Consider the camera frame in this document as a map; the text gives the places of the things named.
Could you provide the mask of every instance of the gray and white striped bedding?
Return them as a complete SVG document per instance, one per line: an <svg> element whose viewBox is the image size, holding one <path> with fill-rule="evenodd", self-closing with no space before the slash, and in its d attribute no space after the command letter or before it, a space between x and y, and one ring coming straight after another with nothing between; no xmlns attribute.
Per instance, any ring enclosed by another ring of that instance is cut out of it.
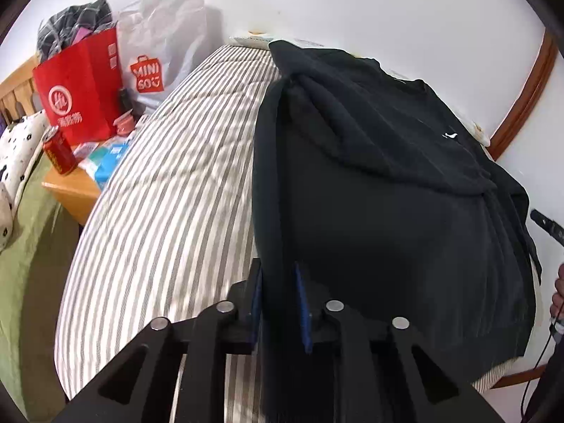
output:
<svg viewBox="0 0 564 423"><path fill-rule="evenodd" d="M277 75L269 51L223 46L144 122L69 271L55 364L70 398L151 319L196 316L246 277L255 121ZM227 422L260 419L259 375L228 358Z"/></svg>

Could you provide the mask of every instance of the plaid clothing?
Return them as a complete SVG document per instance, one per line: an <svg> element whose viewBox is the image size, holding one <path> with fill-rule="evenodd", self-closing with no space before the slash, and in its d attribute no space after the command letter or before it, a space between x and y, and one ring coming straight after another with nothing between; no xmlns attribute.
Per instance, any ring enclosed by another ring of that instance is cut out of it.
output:
<svg viewBox="0 0 564 423"><path fill-rule="evenodd" d="M97 31L112 23L112 11L106 0L97 0L82 6L69 6L54 16L39 29L37 53L39 62L52 58L69 47L80 27Z"/></svg>

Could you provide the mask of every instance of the red logo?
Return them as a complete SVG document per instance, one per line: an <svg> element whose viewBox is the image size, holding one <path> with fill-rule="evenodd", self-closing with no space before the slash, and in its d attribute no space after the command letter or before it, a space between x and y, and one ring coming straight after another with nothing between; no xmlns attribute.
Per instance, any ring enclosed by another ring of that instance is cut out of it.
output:
<svg viewBox="0 0 564 423"><path fill-rule="evenodd" d="M59 116L64 116L71 111L72 97L66 87L53 86L49 91L49 105Z"/></svg>
<svg viewBox="0 0 564 423"><path fill-rule="evenodd" d="M147 56L139 56L137 63L132 64L129 68L137 78L135 83L137 92L162 92L165 90L159 59L149 59Z"/></svg>

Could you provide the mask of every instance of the wooden headboard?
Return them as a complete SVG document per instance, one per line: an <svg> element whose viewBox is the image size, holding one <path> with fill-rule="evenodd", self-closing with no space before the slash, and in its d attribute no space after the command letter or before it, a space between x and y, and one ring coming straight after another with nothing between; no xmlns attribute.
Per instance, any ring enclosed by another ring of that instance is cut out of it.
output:
<svg viewBox="0 0 564 423"><path fill-rule="evenodd" d="M0 84L0 111L8 124L38 111L32 101L32 94L36 90L32 72L37 65L36 56L27 59ZM24 114L18 112L18 102L22 104Z"/></svg>

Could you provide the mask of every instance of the small pink bowl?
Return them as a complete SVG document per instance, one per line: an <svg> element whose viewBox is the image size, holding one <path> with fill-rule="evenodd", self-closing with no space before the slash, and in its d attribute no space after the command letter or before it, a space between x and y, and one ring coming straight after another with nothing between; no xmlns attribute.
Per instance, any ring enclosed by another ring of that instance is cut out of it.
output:
<svg viewBox="0 0 564 423"><path fill-rule="evenodd" d="M133 119L131 111L132 110L124 112L114 121L119 136L128 136L135 129L135 120Z"/></svg>

